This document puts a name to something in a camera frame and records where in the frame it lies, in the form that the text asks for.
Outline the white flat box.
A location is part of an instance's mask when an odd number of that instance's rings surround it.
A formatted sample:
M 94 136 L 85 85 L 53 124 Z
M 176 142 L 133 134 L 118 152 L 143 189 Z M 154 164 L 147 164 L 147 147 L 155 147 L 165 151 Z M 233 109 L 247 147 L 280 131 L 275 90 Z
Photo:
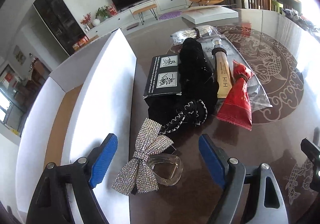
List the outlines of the white flat box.
M 239 14 L 237 11 L 223 6 L 200 6 L 191 7 L 181 12 L 181 17 L 198 25 L 210 21 L 236 19 Z

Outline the black velvet hair scrunchie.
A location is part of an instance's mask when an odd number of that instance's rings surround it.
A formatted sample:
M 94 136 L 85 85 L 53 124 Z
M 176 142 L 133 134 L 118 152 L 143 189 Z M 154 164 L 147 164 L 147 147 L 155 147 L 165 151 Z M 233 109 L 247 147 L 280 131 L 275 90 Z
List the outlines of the black velvet hair scrunchie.
M 167 97 L 154 102 L 148 108 L 149 118 L 161 126 L 173 119 L 177 111 L 192 100 L 202 100 L 208 115 L 217 103 L 218 83 L 213 79 L 211 63 L 206 60 L 203 48 L 196 39 L 188 38 L 182 43 L 178 71 L 181 79 L 181 96 Z

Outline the purple round rug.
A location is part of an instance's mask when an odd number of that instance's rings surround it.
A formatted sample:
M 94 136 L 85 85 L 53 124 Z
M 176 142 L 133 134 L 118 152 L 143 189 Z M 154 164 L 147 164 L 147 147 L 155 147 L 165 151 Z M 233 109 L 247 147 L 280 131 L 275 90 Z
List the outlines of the purple round rug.
M 179 17 L 181 15 L 181 11 L 175 10 L 172 12 L 164 13 L 159 16 L 159 20 L 169 20 L 169 19 L 174 19 L 175 17 Z

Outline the beige cosmetic tube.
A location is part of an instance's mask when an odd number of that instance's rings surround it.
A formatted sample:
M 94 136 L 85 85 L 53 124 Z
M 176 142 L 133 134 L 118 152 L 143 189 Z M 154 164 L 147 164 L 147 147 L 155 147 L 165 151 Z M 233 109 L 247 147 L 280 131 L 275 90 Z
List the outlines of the beige cosmetic tube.
M 216 71 L 216 81 L 219 84 L 217 98 L 225 99 L 232 89 L 232 78 L 227 60 L 227 51 L 220 37 L 213 38 L 212 56 Z

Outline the bundle of bamboo sticks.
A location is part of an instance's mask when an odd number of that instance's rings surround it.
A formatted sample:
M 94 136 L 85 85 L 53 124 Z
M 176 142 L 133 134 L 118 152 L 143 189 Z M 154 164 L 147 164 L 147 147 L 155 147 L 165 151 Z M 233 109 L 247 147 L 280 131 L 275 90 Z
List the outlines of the bundle of bamboo sticks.
M 175 32 L 170 37 L 173 41 L 173 44 L 175 46 L 181 45 L 186 39 L 200 39 L 200 38 L 206 38 L 213 34 L 216 34 L 217 30 L 214 26 L 210 25 L 204 25 L 204 26 L 198 26 L 193 28 L 187 28 L 179 30 L 178 32 Z

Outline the wooden bench stool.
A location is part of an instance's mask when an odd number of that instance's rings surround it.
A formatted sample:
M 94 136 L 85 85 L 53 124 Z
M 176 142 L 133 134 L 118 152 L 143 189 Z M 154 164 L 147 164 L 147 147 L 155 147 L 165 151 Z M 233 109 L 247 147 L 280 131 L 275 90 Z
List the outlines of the wooden bench stool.
M 145 6 L 143 8 L 140 8 L 140 9 L 137 9 L 135 10 L 132 15 L 135 16 L 135 15 L 138 15 L 139 19 L 140 19 L 140 22 L 142 25 L 144 25 L 145 23 L 145 19 L 144 19 L 144 13 L 145 12 L 150 12 L 153 17 L 158 20 L 158 16 L 155 12 L 155 9 L 157 8 L 157 4 L 151 4 L 151 5 L 148 5 L 148 6 Z

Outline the black trimmed hair band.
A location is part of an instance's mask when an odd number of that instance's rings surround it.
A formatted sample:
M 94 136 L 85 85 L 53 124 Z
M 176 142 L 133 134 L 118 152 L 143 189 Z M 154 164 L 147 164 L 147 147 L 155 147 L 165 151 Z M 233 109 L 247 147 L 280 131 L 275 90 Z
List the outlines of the black trimmed hair band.
M 177 111 L 176 116 L 163 125 L 160 134 L 169 134 L 178 130 L 184 123 L 200 126 L 208 116 L 208 110 L 202 100 L 192 100 Z

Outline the clear plastic zip bag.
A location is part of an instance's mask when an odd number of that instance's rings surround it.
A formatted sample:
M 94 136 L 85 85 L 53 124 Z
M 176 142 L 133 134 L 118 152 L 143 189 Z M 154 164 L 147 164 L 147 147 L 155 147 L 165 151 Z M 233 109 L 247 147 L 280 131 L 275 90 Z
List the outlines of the clear plastic zip bag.
M 231 104 L 239 106 L 240 101 L 245 102 L 245 111 L 250 113 L 272 106 L 249 64 L 225 36 L 215 34 L 198 41 L 219 85 L 216 111 Z

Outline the white tv cabinet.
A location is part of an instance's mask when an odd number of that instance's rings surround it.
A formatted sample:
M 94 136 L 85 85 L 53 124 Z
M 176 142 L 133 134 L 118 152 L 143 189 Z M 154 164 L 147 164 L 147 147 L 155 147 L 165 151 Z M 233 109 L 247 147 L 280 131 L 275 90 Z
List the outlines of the white tv cabinet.
M 103 36 L 117 28 L 126 29 L 128 26 L 138 23 L 139 26 L 145 25 L 145 21 L 151 19 L 158 21 L 166 13 L 183 9 L 187 6 L 187 0 L 150 0 L 138 4 L 125 11 L 119 12 L 99 25 L 93 27 L 86 36 L 91 39 L 95 36 Z

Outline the black display cabinet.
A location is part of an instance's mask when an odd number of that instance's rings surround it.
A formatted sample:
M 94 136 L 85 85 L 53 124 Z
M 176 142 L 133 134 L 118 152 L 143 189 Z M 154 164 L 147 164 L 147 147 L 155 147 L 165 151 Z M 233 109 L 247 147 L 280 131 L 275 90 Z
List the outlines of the black display cabinet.
M 68 55 L 86 34 L 63 0 L 35 0 L 34 7 Z

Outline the black printed box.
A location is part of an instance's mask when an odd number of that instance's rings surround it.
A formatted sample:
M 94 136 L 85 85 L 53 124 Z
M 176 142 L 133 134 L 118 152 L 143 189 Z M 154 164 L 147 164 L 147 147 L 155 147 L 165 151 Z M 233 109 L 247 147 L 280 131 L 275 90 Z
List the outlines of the black printed box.
M 181 96 L 182 88 L 177 54 L 154 56 L 151 61 L 143 99 L 148 106 L 167 97 Z

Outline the red snack packet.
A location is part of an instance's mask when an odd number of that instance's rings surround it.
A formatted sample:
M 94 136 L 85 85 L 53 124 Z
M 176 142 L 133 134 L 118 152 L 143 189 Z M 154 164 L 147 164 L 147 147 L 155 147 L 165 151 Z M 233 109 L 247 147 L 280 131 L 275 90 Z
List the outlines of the red snack packet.
M 248 81 L 253 71 L 244 64 L 233 60 L 233 77 L 235 83 L 225 98 L 216 118 L 249 131 L 252 130 L 252 108 L 247 91 Z

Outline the red flower vase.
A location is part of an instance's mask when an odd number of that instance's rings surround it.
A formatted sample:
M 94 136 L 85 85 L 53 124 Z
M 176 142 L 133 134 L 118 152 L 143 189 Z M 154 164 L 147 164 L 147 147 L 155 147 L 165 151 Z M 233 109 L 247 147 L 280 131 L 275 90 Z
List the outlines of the red flower vase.
M 91 16 L 91 13 L 87 13 L 86 15 L 83 16 L 82 20 L 80 23 L 85 26 L 87 31 L 93 29 L 94 27 L 97 27 L 98 25 L 101 24 L 101 21 L 98 17 L 96 16 Z

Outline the white cardboard storage box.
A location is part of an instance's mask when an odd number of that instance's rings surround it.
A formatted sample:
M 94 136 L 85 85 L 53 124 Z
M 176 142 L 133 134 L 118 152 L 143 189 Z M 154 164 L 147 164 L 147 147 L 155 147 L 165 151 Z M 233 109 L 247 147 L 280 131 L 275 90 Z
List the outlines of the white cardboard storage box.
M 118 138 L 117 151 L 94 194 L 109 223 L 129 223 L 129 198 L 112 183 L 129 159 L 130 117 L 136 56 L 120 29 L 65 60 L 49 76 L 27 117 L 18 149 L 15 189 L 22 220 L 36 185 L 57 151 L 67 165 L 102 143 Z

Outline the rhinestone bow hair clip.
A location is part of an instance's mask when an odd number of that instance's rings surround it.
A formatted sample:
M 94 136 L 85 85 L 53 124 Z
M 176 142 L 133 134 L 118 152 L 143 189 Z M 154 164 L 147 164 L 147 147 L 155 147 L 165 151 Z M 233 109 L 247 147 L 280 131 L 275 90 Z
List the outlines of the rhinestone bow hair clip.
M 173 145 L 173 141 L 160 133 L 161 125 L 146 118 L 138 132 L 133 158 L 121 169 L 112 183 L 117 192 L 130 195 L 157 191 L 159 184 L 174 186 L 180 181 L 183 163 L 173 154 L 164 151 Z M 168 178 L 154 172 L 155 165 L 170 164 L 174 167 Z

